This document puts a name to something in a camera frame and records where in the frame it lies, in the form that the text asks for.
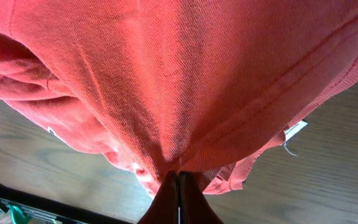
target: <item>clothing label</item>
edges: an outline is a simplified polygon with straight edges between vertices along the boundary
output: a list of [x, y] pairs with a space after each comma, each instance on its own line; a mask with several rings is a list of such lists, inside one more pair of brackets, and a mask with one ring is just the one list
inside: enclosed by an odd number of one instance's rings
[[56, 134], [56, 132], [51, 127], [48, 127], [48, 132], [54, 135], [56, 138], [59, 138], [62, 142], [66, 143], [61, 137]]
[[290, 129], [285, 131], [285, 141], [290, 140], [292, 136], [298, 133], [302, 128], [304, 128], [308, 123], [306, 121], [299, 121], [296, 125], [292, 126]]

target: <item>wooden table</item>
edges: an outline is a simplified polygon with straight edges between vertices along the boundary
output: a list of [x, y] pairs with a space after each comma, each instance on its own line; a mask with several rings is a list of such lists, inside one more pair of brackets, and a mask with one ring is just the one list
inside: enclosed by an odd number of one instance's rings
[[[358, 223], [358, 84], [307, 117], [283, 147], [257, 161], [244, 190], [207, 196], [225, 223]], [[0, 183], [137, 221], [151, 198], [134, 174], [82, 154], [0, 101]]]

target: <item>red cloth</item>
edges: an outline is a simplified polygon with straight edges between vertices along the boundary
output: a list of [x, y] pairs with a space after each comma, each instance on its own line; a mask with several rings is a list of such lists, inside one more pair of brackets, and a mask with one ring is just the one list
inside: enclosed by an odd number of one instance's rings
[[0, 0], [0, 100], [80, 152], [241, 189], [283, 130], [358, 81], [358, 1]]

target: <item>wood grain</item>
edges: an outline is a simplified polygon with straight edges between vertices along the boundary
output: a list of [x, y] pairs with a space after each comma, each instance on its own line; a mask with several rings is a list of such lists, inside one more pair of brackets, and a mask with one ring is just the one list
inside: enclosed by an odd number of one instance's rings
[[[265, 152], [244, 190], [207, 196], [225, 223], [358, 223], [358, 84], [307, 117], [288, 147]], [[0, 101], [0, 183], [137, 221], [151, 199], [133, 174], [82, 154]]]

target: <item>loose thread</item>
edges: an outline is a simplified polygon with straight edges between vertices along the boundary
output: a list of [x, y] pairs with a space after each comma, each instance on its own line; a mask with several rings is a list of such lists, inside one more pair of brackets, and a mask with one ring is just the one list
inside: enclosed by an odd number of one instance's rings
[[285, 143], [283, 144], [283, 146], [284, 146], [285, 150], [287, 151], [287, 153], [289, 153], [291, 156], [298, 156], [298, 155], [296, 155], [295, 153], [292, 153], [292, 152], [288, 149], [288, 147], [287, 147], [287, 142], [285, 142]]

